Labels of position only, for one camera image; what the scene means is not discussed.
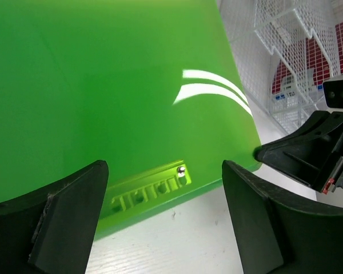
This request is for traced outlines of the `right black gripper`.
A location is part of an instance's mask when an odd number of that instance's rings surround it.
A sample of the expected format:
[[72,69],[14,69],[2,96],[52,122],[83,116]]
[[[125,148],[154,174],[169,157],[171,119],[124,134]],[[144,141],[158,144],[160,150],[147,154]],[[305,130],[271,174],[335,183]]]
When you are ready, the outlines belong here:
[[315,111],[292,134],[257,147],[254,158],[319,193],[343,189],[343,112]]

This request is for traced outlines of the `red plastic folder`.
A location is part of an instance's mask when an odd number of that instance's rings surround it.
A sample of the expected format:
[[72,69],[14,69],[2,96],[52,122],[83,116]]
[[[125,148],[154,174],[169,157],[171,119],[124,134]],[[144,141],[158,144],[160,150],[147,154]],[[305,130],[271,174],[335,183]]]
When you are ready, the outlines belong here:
[[[340,73],[343,74],[343,22],[336,25],[336,35],[338,42],[338,56],[340,63]],[[324,80],[330,76],[328,61],[325,59],[320,50],[319,45],[314,39],[306,40],[306,69],[312,69],[313,75],[308,76],[308,79],[315,86],[322,84]],[[291,72],[280,62],[276,69],[276,73],[272,83],[272,95],[281,91],[281,83],[284,77],[289,76]]]

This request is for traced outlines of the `green plastic folder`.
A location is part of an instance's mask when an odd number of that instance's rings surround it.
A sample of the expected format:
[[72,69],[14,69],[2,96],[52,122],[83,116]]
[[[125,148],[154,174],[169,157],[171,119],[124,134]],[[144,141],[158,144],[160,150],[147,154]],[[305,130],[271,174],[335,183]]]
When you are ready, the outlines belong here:
[[215,1],[0,1],[0,210],[103,160],[102,238],[259,145]]

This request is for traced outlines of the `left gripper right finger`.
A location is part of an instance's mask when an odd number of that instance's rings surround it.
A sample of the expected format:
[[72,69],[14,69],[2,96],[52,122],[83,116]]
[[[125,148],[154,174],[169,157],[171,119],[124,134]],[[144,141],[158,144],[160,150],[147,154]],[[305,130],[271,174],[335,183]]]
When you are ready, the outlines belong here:
[[244,273],[343,273],[343,208],[297,195],[229,160],[222,182]]

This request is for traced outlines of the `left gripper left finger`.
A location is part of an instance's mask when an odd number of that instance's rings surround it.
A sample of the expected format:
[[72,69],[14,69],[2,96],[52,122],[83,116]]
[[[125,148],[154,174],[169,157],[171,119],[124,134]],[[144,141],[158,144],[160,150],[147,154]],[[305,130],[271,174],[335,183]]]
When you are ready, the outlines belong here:
[[85,273],[109,168],[98,160],[0,203],[0,273]]

